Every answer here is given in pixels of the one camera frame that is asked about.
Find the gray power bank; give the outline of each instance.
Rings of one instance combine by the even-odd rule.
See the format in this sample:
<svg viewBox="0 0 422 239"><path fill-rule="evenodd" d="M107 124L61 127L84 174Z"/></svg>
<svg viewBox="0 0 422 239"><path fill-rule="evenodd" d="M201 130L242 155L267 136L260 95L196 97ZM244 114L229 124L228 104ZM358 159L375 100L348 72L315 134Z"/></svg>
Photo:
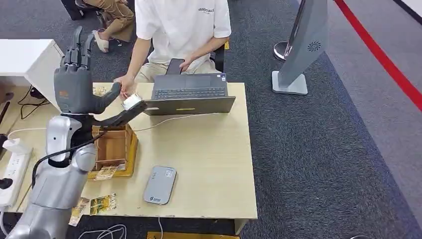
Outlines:
<svg viewBox="0 0 422 239"><path fill-rule="evenodd" d="M176 170L170 167L155 166L144 191L144 200L148 203L164 205L170 200L176 179Z"/></svg>

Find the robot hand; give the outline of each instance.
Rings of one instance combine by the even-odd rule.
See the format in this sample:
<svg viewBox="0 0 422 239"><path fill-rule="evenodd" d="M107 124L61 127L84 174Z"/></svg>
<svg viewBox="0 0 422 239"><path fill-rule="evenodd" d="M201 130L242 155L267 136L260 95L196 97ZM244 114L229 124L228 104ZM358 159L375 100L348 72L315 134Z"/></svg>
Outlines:
<svg viewBox="0 0 422 239"><path fill-rule="evenodd" d="M101 114L119 95L121 84L114 83L111 91L102 97L93 95L91 44L94 36L90 34L81 46L81 32L79 26L72 45L54 72L56 100L64 114Z"/></svg>

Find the khaki pants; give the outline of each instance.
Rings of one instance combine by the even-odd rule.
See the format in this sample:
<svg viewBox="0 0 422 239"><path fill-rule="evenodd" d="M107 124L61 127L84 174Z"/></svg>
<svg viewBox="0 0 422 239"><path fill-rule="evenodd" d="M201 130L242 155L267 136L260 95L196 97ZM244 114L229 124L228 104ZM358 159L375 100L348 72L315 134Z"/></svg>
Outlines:
<svg viewBox="0 0 422 239"><path fill-rule="evenodd" d="M165 64L146 63L141 67L138 75L135 78L136 82L154 82L154 77L157 75L165 75L169 66ZM215 69L215 63L208 59L194 70L183 72L182 74L207 74L207 73L221 73Z"/></svg>
<svg viewBox="0 0 422 239"><path fill-rule="evenodd" d="M126 42L130 41L135 26L135 18L133 12L126 5L117 3L115 0L84 0L84 2L99 7L110 15L113 21L106 31L112 37Z"/></svg>

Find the silver pole base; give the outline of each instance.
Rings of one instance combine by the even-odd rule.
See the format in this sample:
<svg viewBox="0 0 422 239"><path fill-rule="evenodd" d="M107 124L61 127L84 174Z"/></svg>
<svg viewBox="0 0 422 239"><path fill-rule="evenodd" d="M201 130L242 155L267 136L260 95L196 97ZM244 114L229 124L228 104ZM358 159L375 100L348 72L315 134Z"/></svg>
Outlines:
<svg viewBox="0 0 422 239"><path fill-rule="evenodd" d="M272 72L274 93L303 95L303 96L308 94L308 88L306 87L306 79L305 79L304 74L301 74L298 78L296 78L295 81L292 84L290 84L287 88L281 88L279 86L278 73L279 71Z"/></svg>
<svg viewBox="0 0 422 239"><path fill-rule="evenodd" d="M284 55L284 53L286 53L286 48L287 48L287 42L286 41L281 41L277 44L274 45L274 56L280 60L280 61L285 61L286 60L286 56Z"/></svg>

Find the floor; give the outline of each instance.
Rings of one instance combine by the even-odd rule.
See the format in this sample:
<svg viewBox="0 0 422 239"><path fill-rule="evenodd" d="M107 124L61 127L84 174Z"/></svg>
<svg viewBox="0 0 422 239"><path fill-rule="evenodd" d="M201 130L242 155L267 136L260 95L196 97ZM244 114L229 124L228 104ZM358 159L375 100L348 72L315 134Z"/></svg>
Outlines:
<svg viewBox="0 0 422 239"><path fill-rule="evenodd" d="M228 0L233 35L225 69L245 82L259 219L243 239L422 238L422 114L371 55L334 2L329 47L306 71L306 97L271 92L281 63L272 47L289 37L297 0ZM419 73L422 26L392 0L347 0L356 16L410 81ZM31 14L22 14L24 5ZM78 25L88 34L95 16L71 21L59 1L17 0L0 6L0 38L52 38L66 49ZM131 44L96 50L95 80L124 74ZM15 215L5 221L12 226ZM67 238L125 224L128 238L159 230L156 219L83 217ZM168 232L233 234L231 220L163 219Z"/></svg>

